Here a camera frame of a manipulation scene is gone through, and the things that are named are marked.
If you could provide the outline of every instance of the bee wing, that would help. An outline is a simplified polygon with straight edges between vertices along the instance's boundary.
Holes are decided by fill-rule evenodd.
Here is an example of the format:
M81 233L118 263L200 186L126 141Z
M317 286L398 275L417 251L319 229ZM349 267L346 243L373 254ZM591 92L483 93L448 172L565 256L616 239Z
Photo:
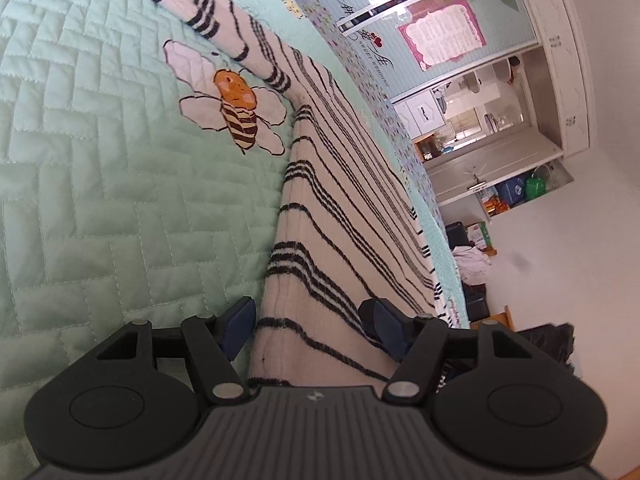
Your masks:
M282 124L287 116L287 109L282 104L280 96L273 90L259 86L253 87L251 90L254 91L258 101L255 108L256 115L271 126Z
M216 66L206 57L172 40L164 44L164 55L176 78L187 83L195 92L220 98L220 91L213 83Z
M180 111L203 130L224 130L226 121L220 111L220 100L209 96L180 99Z
M276 134L269 125L258 118L258 132L255 141L262 149L267 150L271 155L283 155L284 144L282 139Z

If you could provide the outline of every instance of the bee applique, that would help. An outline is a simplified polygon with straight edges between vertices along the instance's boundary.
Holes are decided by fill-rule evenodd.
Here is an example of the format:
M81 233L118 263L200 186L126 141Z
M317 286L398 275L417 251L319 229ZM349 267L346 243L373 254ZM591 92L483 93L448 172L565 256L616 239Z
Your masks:
M175 76L195 92L180 99L185 117L205 130L229 130L243 153L257 144L272 155L284 154L282 140L271 129L287 115L276 92L250 87L241 75L244 70L218 70L199 52L176 41L167 41L164 53Z

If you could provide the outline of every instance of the folded blanket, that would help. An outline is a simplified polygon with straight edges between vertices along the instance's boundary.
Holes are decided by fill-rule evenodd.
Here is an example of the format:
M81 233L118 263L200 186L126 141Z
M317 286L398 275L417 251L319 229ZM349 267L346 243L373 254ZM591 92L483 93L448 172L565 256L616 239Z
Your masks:
M252 383L372 384L396 363L364 333L360 302L449 319L401 182L331 73L230 0L153 0L297 110L252 357Z

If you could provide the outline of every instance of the pink paper sign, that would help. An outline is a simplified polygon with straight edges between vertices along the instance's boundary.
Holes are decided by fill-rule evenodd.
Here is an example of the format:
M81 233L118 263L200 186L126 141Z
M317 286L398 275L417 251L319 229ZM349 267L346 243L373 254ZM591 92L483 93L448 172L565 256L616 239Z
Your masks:
M457 61L486 45L468 1L458 0L436 10L414 15L398 30L422 70L445 61Z

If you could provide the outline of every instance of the pink border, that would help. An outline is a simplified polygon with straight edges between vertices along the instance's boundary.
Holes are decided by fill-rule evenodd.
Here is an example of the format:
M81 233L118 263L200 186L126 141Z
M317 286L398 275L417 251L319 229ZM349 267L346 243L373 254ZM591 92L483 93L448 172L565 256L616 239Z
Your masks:
M447 7L450 7L450 6L453 6L453 5L462 5L463 7L465 7L466 12L468 12L469 18L471 19L471 23L473 24L473 26L478 31L478 36L480 37L480 42L482 43L482 46L486 46L486 41L484 39L484 35L482 34L482 30L480 29L480 25L478 24L478 19L476 18L476 14L475 14L475 12L473 12L473 9L471 8L471 6L469 6L469 2L467 0L455 0L453 2L447 2L446 4L438 6L435 9L428 10L427 12L419 12L416 15L412 16L411 23L406 23L405 25L401 25L400 27L398 27L398 30L400 31L400 34L402 34L402 37L406 41L406 44L409 46L409 49L411 50L412 54L414 54L415 59L417 59L418 63L424 63L426 65L426 67L427 67L427 70L430 69L432 67L432 65L428 65L428 64L426 64L424 62L424 58L422 57L422 54L420 53L420 51L415 46L415 43L413 42L413 40L406 33L406 28L409 25L411 25L412 23L415 23L420 18L423 18L427 14L430 14L432 12L436 12L437 10L446 9ZM464 57L465 54L461 54L460 56L452 57L452 58L448 59L448 61L459 61L460 59L462 59Z

